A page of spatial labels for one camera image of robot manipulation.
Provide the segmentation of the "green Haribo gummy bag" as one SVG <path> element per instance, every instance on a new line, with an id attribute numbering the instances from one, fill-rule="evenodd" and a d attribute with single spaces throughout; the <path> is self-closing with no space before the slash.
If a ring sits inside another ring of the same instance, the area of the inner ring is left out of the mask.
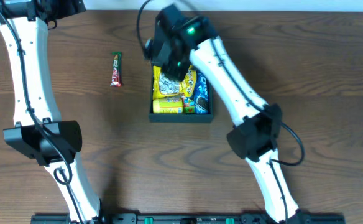
<path id="1" fill-rule="evenodd" d="M 195 114 L 195 101 L 194 99 L 183 97 L 183 114 Z"/>

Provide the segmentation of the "dark green lidded box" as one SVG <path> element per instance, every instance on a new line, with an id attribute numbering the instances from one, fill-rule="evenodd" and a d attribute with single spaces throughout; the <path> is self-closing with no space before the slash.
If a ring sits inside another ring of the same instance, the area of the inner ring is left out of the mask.
<path id="1" fill-rule="evenodd" d="M 191 50 L 198 48 L 198 44 L 208 37 L 213 37 L 214 31 L 205 17 L 196 16 L 167 16 L 161 14 L 156 18 L 154 39 L 146 44 L 146 54 L 152 66 L 152 84 L 154 80 L 153 66 L 158 66 L 157 56 L 161 53 L 174 52 L 178 55 L 189 56 Z M 213 93 L 208 83 L 208 114 L 154 114 L 153 99 L 150 107 L 151 122 L 161 123 L 210 123 L 213 120 Z M 174 96 L 166 98 L 183 98 Z"/>

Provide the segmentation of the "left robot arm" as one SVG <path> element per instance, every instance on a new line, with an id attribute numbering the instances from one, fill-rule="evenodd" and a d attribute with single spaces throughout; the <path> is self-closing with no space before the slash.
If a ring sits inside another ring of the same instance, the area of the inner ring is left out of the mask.
<path id="1" fill-rule="evenodd" d="M 4 129 L 8 146 L 37 161 L 56 181 L 69 213 L 36 215 L 32 223 L 104 223 L 101 200 L 80 158 L 81 128 L 64 121 L 48 65 L 50 22 L 85 12 L 82 0 L 0 1 L 0 31 L 14 86 L 14 125 Z"/>

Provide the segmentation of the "green red chocolate bar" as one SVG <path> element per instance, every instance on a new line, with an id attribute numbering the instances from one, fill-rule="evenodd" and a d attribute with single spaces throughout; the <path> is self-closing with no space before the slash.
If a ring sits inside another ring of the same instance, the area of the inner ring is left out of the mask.
<path id="1" fill-rule="evenodd" d="M 121 70 L 122 53 L 121 52 L 113 52 L 113 56 L 114 56 L 114 58 L 113 58 L 113 72 L 112 72 L 112 76 L 111 76 L 110 86 L 121 87 L 122 82 L 121 82 L 120 70 Z"/>

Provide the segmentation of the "blue Oreo cookie pack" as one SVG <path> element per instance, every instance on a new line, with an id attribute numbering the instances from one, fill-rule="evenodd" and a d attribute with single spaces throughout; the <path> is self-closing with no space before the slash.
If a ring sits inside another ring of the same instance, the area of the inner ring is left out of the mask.
<path id="1" fill-rule="evenodd" d="M 196 114 L 208 114 L 208 83 L 201 72 L 197 72 L 194 102 Z"/>

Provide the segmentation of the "yellow Hacks candy bag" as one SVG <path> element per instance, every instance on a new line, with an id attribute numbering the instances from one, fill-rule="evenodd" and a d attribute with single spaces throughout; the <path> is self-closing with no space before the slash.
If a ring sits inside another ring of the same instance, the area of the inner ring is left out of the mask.
<path id="1" fill-rule="evenodd" d="M 197 81 L 197 71 L 194 66 L 190 65 L 182 81 L 167 78 L 158 66 L 153 66 L 153 73 L 153 100 L 174 96 L 185 96 L 187 98 L 193 96 Z"/>

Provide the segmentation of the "yellow plastic candy jar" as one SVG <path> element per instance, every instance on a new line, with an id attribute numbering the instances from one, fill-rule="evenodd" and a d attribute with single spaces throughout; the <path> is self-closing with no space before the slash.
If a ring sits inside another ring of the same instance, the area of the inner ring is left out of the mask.
<path id="1" fill-rule="evenodd" d="M 153 101 L 154 114 L 182 114 L 183 102 L 181 98 L 161 98 Z"/>

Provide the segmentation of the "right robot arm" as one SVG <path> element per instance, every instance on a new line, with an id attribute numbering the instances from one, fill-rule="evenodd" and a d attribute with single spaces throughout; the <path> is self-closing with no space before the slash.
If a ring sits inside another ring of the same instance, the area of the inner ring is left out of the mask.
<path id="1" fill-rule="evenodd" d="M 234 124 L 226 138 L 252 169 L 265 211 L 277 223 L 291 223 L 299 207 L 291 196 L 278 158 L 282 121 L 279 105 L 269 105 L 242 76 L 207 17 L 186 17 L 174 4 L 155 18 L 155 35 L 142 46 L 145 57 L 171 80 L 182 81 L 189 67 L 201 72 L 226 106 Z"/>

